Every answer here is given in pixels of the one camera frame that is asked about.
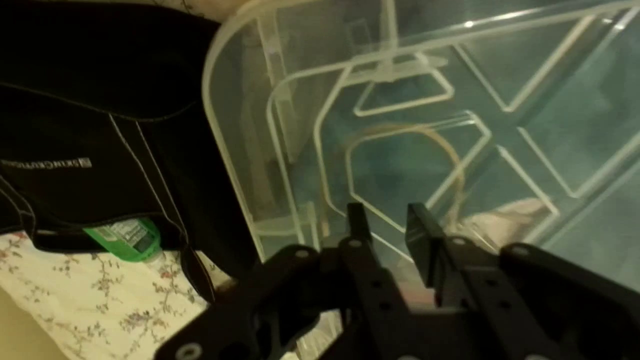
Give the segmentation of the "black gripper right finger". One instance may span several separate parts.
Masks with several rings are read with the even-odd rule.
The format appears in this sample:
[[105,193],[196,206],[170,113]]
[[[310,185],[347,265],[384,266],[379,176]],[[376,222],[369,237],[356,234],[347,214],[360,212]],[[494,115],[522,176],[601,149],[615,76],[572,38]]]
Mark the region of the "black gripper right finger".
[[488,252],[421,204],[405,242],[436,305],[474,314],[502,360],[640,360],[640,295],[533,245]]

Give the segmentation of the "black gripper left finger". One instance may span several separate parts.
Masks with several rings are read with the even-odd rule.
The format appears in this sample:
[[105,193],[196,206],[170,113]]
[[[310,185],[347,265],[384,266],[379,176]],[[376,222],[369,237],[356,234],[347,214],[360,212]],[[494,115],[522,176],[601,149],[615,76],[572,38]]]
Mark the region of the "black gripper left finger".
[[365,206],[349,206],[349,234],[323,251],[287,246],[157,351],[157,360],[279,360],[326,313],[344,331],[320,360],[424,360],[418,321],[373,249]]

